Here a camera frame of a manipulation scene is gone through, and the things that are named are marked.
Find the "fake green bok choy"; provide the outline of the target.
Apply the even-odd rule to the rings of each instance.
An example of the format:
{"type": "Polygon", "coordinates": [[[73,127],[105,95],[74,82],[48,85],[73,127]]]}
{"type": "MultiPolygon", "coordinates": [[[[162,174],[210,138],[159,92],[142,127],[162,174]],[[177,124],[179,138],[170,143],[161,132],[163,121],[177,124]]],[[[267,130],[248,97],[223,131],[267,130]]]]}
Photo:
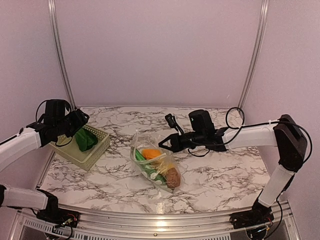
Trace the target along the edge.
{"type": "Polygon", "coordinates": [[[89,130],[81,128],[75,134],[75,141],[81,152],[85,152],[93,148],[98,143],[98,138],[89,130]]]}

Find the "clear polka dot zip bag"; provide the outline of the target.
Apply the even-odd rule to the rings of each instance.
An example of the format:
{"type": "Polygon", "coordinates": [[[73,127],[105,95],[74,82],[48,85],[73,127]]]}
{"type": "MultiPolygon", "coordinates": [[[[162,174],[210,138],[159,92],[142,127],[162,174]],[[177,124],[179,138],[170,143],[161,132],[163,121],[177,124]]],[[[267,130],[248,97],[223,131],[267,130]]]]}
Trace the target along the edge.
{"type": "Polygon", "coordinates": [[[151,163],[165,177],[166,184],[165,185],[158,185],[158,184],[154,183],[153,181],[147,179],[143,174],[142,175],[148,181],[153,183],[156,187],[161,188],[169,193],[174,193],[181,186],[181,182],[182,182],[181,173],[180,173],[180,170],[176,164],[173,152],[166,150],[166,149],[163,149],[163,148],[160,148],[158,146],[158,143],[163,139],[164,139],[164,137],[160,134],[157,134],[157,133],[147,134],[147,133],[142,133],[142,132],[136,131],[133,138],[132,138],[131,145],[130,145],[130,159],[137,166],[137,168],[140,170],[140,172],[142,174],[142,171],[136,162],[135,150],[138,150],[140,153],[142,153],[143,149],[159,149],[162,152],[162,154],[159,157],[156,157],[156,158],[153,158],[153,159],[147,160],[147,161],[149,163],[151,163]],[[167,172],[168,171],[165,171],[165,169],[164,169],[164,166],[166,163],[173,163],[175,165],[175,168],[180,175],[180,186],[179,187],[171,189],[167,186],[167,172]]]}

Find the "fake dark green cucumber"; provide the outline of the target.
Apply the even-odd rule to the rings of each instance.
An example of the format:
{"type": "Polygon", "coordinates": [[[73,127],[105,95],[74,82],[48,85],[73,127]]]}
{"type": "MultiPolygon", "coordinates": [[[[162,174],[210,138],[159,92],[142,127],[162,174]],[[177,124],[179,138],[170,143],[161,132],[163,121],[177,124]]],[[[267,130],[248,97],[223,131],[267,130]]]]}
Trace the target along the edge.
{"type": "Polygon", "coordinates": [[[153,181],[157,185],[165,185],[165,177],[151,164],[146,158],[136,149],[135,150],[135,160],[139,166],[142,174],[148,179],[153,181]]]}

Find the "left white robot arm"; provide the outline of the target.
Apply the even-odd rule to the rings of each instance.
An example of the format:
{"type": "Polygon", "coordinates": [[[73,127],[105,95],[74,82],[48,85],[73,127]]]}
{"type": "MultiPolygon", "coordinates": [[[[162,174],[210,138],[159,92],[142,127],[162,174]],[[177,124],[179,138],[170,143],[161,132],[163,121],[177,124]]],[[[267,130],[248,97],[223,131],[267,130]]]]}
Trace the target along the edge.
{"type": "MultiPolygon", "coordinates": [[[[57,142],[60,136],[73,137],[90,118],[79,108],[72,109],[64,99],[47,99],[40,104],[45,105],[45,110],[35,122],[0,143],[1,171],[29,152],[57,142]]],[[[40,190],[0,186],[2,207],[43,210],[51,222],[60,222],[64,216],[62,209],[48,202],[48,195],[40,190]]]]}

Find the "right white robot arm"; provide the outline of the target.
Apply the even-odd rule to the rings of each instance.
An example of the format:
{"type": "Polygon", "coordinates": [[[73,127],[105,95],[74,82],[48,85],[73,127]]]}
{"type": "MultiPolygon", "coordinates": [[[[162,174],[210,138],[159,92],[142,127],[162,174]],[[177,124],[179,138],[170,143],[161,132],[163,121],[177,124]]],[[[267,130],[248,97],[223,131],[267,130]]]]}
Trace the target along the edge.
{"type": "Polygon", "coordinates": [[[247,219],[252,224],[260,223],[267,216],[267,210],[290,186],[295,174],[310,158],[313,150],[310,134],[288,114],[268,122],[242,124],[239,127],[227,125],[219,129],[215,128],[207,110],[192,111],[188,117],[191,132],[184,132],[172,114],[165,116],[169,127],[177,132],[160,141],[160,148],[173,153],[200,146],[215,152],[247,147],[278,149],[278,165],[247,214],[247,219]]]}

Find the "fake yellow corn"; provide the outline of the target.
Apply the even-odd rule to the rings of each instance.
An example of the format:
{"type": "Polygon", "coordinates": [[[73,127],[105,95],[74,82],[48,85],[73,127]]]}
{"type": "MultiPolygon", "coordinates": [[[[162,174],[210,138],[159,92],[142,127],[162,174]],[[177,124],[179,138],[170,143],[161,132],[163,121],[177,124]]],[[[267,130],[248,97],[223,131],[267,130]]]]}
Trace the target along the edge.
{"type": "Polygon", "coordinates": [[[168,171],[170,169],[174,169],[175,168],[175,164],[174,163],[166,163],[163,168],[164,168],[165,171],[168,171]]]}

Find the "fake orange pepper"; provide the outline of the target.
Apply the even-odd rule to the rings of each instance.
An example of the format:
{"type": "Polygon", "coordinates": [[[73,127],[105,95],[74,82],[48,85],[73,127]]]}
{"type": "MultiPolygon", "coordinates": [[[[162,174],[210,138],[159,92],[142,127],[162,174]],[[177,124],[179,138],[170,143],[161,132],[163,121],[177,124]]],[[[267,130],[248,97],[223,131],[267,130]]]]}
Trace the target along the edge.
{"type": "Polygon", "coordinates": [[[162,152],[159,149],[145,148],[142,150],[141,154],[146,160],[152,160],[159,157],[162,152]]]}

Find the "fake brown potato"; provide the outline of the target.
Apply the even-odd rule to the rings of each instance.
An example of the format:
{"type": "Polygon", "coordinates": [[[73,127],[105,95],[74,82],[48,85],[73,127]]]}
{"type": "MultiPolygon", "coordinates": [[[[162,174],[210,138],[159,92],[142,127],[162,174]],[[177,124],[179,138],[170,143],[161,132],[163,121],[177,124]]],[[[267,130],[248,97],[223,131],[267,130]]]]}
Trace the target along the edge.
{"type": "Polygon", "coordinates": [[[171,168],[166,174],[166,183],[170,189],[175,189],[181,184],[181,177],[176,168],[171,168]]]}

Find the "pale green plastic basket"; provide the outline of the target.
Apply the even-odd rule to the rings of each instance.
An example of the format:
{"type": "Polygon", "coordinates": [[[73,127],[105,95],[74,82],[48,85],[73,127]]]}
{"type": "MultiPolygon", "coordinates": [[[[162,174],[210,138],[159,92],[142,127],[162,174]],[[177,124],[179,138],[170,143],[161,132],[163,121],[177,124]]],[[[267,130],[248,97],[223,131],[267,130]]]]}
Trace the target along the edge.
{"type": "Polygon", "coordinates": [[[56,154],[77,167],[89,171],[110,146],[110,134],[88,124],[82,128],[87,129],[98,138],[98,143],[91,149],[80,151],[75,136],[66,137],[65,135],[59,136],[57,142],[53,141],[49,145],[56,154]]]}

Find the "front aluminium table rail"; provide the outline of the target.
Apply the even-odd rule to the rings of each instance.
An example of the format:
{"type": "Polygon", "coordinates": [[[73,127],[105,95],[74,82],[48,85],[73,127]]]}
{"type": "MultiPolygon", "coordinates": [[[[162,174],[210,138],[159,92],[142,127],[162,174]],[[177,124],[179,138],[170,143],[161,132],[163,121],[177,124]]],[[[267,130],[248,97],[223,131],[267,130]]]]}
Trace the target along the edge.
{"type": "Polygon", "coordinates": [[[77,227],[53,228],[29,210],[19,210],[10,240],[247,240],[256,226],[235,229],[234,209],[204,213],[151,214],[93,210],[61,205],[79,212],[77,227]]]}

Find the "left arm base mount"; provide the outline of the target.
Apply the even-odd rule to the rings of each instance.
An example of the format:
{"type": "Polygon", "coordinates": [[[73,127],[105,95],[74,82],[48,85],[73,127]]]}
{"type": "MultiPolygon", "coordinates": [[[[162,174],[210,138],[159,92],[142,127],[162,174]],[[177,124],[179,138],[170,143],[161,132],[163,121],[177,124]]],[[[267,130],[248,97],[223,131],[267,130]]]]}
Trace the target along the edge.
{"type": "Polygon", "coordinates": [[[59,207],[58,198],[42,189],[37,189],[37,191],[43,193],[47,197],[47,205],[45,209],[38,210],[36,217],[40,220],[62,226],[63,223],[71,219],[69,223],[72,228],[76,228],[79,222],[80,213],[78,211],[69,210],[59,207]]]}

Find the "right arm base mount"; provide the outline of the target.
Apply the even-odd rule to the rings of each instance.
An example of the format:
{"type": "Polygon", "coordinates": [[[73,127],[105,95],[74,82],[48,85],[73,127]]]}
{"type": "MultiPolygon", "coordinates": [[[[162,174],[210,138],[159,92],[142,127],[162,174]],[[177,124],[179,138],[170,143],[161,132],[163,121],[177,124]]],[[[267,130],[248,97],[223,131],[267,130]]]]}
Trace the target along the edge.
{"type": "Polygon", "coordinates": [[[229,222],[234,229],[241,229],[272,222],[274,220],[271,207],[266,207],[256,199],[250,210],[234,212],[230,215],[229,222]]]}

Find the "right aluminium frame post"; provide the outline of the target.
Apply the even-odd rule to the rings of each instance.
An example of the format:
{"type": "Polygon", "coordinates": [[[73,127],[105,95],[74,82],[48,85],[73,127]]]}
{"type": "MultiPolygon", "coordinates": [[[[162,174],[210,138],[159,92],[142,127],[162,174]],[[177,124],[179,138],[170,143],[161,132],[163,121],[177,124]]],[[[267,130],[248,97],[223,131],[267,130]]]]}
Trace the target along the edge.
{"type": "Polygon", "coordinates": [[[246,103],[246,100],[249,95],[250,87],[252,85],[254,74],[256,70],[256,66],[258,63],[259,55],[262,49],[264,36],[266,32],[267,26],[267,19],[268,19],[268,12],[269,12],[269,0],[262,0],[261,7],[260,7],[260,14],[258,19],[256,37],[253,45],[253,51],[250,59],[250,63],[248,66],[247,74],[245,77],[244,85],[241,91],[241,95],[238,101],[238,107],[243,109],[246,103]]]}

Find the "aluminium frame post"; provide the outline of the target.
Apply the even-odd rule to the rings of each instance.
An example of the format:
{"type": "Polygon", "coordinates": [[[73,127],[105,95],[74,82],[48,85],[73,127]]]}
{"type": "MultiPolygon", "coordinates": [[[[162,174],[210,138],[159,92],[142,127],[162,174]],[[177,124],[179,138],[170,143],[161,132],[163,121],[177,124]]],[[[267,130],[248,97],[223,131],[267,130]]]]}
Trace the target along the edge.
{"type": "Polygon", "coordinates": [[[48,0],[48,11],[49,11],[50,24],[51,24],[52,33],[53,33],[53,40],[55,44],[55,51],[57,54],[58,65],[59,65],[59,69],[62,76],[62,82],[64,85],[68,102],[71,105],[71,109],[74,110],[76,108],[76,103],[72,93],[72,88],[71,88],[68,71],[65,63],[65,58],[63,54],[55,0],[48,0]]]}
{"type": "Polygon", "coordinates": [[[262,49],[264,36],[266,32],[267,26],[267,19],[268,19],[268,12],[269,12],[269,0],[262,0],[261,7],[260,7],[260,14],[258,19],[256,37],[253,45],[253,51],[250,59],[250,63],[248,66],[247,74],[245,77],[244,85],[241,91],[241,95],[238,101],[238,107],[243,109],[246,103],[246,100],[249,95],[250,87],[252,85],[254,74],[256,70],[256,66],[258,63],[259,55],[262,49]]]}

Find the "left aluminium frame post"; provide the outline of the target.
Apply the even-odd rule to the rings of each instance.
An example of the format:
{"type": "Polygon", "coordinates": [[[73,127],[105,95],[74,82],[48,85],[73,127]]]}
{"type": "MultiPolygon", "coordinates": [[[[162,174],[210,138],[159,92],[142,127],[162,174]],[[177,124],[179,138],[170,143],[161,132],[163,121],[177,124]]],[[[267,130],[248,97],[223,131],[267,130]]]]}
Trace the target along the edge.
{"type": "Polygon", "coordinates": [[[55,51],[57,54],[58,65],[59,65],[59,69],[62,76],[62,82],[64,85],[68,102],[71,105],[71,109],[74,110],[76,108],[76,103],[72,93],[72,88],[71,88],[68,71],[65,63],[65,58],[63,54],[55,0],[48,0],[48,11],[49,11],[50,24],[51,24],[52,33],[53,33],[53,40],[55,44],[55,51]]]}

